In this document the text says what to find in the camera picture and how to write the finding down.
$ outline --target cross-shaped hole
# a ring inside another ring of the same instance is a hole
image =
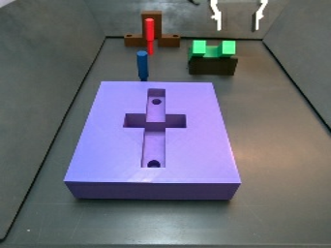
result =
[[[186,128],[184,114],[166,114],[166,89],[148,89],[146,113],[125,113],[124,128],[144,128],[143,168],[166,168],[166,128]]]

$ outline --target green cube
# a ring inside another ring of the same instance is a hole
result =
[[[235,55],[235,41],[223,41],[218,48],[219,57]]]
[[[191,55],[202,57],[206,53],[207,42],[206,41],[192,41]]]

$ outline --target red cylinder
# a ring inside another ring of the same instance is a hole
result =
[[[144,20],[144,29],[146,29],[146,40],[148,42],[154,41],[154,19],[147,18]]]
[[[147,53],[148,55],[154,54],[154,50],[152,50],[152,42],[147,41]]]

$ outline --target purple box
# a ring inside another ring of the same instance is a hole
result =
[[[230,200],[240,177],[212,83],[104,81],[64,183],[79,199]]]

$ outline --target brown base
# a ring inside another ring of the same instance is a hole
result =
[[[125,47],[146,47],[147,42],[143,35],[127,34],[124,36],[124,46]]]
[[[180,47],[182,37],[179,35],[162,35],[158,40],[158,45],[160,47]]]
[[[162,37],[162,12],[160,11],[143,11],[142,12],[142,26],[143,26],[143,37],[146,36],[146,19],[154,19],[154,38]]]
[[[238,58],[203,58],[191,57],[188,61],[188,73],[191,75],[223,75],[234,76]]]

